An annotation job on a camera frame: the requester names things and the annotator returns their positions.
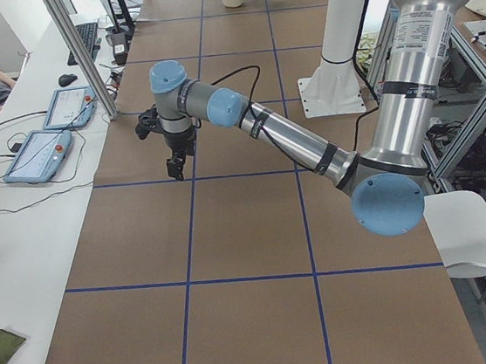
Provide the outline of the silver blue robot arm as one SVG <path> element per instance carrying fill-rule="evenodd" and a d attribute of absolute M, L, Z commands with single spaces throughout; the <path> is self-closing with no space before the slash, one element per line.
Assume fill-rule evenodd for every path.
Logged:
<path fill-rule="evenodd" d="M 421 157 L 456 12 L 469 0 L 394 0 L 396 29 L 371 145 L 350 151 L 230 88 L 191 79 L 176 60 L 149 73 L 153 114 L 171 147 L 168 173 L 181 179 L 195 146 L 195 120 L 236 127 L 267 142 L 301 168 L 322 175 L 351 199 L 355 220 L 399 236 L 422 219 L 427 164 Z"/>

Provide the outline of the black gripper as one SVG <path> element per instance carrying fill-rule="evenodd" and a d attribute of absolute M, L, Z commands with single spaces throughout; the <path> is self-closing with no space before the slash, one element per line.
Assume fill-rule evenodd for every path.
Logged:
<path fill-rule="evenodd" d="M 195 155 L 196 131 L 194 128 L 187 128 L 179 133 L 165 133 L 164 141 L 172 151 L 170 159 L 166 159 L 167 172 L 170 178 L 176 181 L 184 181 L 183 175 L 184 158 L 188 155 Z"/>

